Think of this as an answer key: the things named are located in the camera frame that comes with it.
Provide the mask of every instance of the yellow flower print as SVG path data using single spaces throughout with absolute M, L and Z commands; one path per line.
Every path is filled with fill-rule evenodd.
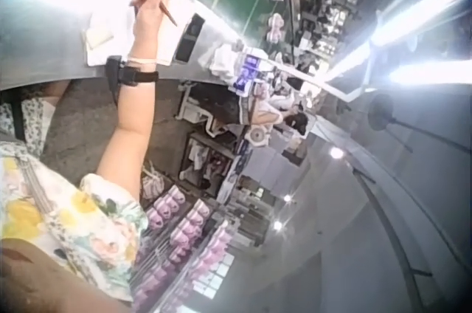
M 7 213 L 11 221 L 27 222 L 36 227 L 43 219 L 38 209 L 24 200 L 13 200 L 7 204 Z
M 41 234 L 41 231 L 27 221 L 11 221 L 4 224 L 2 238 L 15 238 L 30 241 Z
M 12 157 L 5 158 L 3 160 L 3 165 L 7 171 L 15 171 L 18 169 L 16 161 Z
M 82 191 L 78 191 L 73 195 L 72 204 L 74 205 L 75 209 L 80 213 L 90 213 L 98 210 L 97 205 L 90 197 L 90 195 Z
M 135 248 L 135 246 L 129 244 L 126 247 L 125 258 L 126 258 L 127 261 L 131 261 L 131 262 L 133 262 L 134 259 L 136 259 L 136 248 Z
M 75 219 L 74 214 L 69 210 L 61 210 L 59 212 L 59 220 L 66 228 L 75 227 L 77 225 L 77 220 Z

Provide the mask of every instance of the person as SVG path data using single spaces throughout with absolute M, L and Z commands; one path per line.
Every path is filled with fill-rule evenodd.
M 131 1 L 138 13 L 128 65 L 141 72 L 156 71 L 161 1 Z M 128 281 L 148 225 L 139 189 L 155 89 L 155 83 L 122 86 L 117 126 L 97 171 L 79 188 L 42 164 L 11 130 L 0 133 L 3 312 L 133 311 Z
M 298 106 L 286 111 L 273 107 L 262 95 L 240 97 L 228 90 L 228 86 L 197 83 L 190 90 L 190 97 L 209 111 L 224 125 L 278 125 L 287 124 L 301 135 L 306 132 L 308 117 Z

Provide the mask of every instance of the sign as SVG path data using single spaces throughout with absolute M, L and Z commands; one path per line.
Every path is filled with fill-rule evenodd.
M 233 83 L 233 88 L 239 92 L 244 92 L 246 90 L 246 84 L 251 83 L 259 74 L 259 64 L 260 58 L 247 55 L 241 66 L 237 80 Z

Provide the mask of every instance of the counter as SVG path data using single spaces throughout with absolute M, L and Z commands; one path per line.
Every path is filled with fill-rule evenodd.
M 54 80 L 104 77 L 104 68 L 88 67 L 82 31 L 90 11 L 80 11 L 86 0 L 0 0 L 0 90 Z M 195 2 L 206 20 L 188 63 L 160 66 L 164 79 L 220 83 L 211 76 L 206 61 L 223 42 L 237 34 L 216 15 Z

